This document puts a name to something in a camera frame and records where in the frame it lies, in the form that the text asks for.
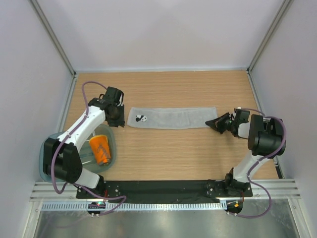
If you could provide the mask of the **orange grey patterned towel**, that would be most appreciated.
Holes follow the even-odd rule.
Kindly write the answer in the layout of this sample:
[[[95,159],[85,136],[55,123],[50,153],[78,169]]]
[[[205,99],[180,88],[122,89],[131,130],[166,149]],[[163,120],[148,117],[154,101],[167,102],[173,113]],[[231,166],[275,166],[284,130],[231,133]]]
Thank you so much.
[[[106,135],[96,135],[89,140],[89,144],[98,165],[105,165],[111,161],[111,154]]]

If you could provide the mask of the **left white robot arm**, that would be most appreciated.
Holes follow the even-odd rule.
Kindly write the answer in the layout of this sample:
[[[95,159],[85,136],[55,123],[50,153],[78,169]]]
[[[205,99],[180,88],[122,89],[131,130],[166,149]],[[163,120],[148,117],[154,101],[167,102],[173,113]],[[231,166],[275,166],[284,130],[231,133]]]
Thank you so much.
[[[44,142],[43,173],[51,177],[56,193],[56,180],[65,184],[75,184],[87,188],[93,198],[104,195],[105,186],[102,176],[83,167],[80,149],[89,135],[105,121],[112,127],[124,127],[124,93],[114,87],[107,87],[105,93],[85,101],[86,109],[81,117],[63,134]]]

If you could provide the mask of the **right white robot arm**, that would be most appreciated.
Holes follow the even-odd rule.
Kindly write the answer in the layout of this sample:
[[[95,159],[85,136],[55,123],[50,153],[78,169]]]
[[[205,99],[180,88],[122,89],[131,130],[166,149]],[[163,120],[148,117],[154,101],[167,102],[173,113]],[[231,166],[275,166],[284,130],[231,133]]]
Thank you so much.
[[[286,127],[276,117],[264,113],[251,114],[252,109],[235,108],[216,119],[206,121],[211,129],[223,134],[231,132],[234,137],[248,141],[248,153],[220,181],[208,182],[211,196],[238,197],[252,196],[251,180],[255,172],[275,156],[280,156],[286,148]]]

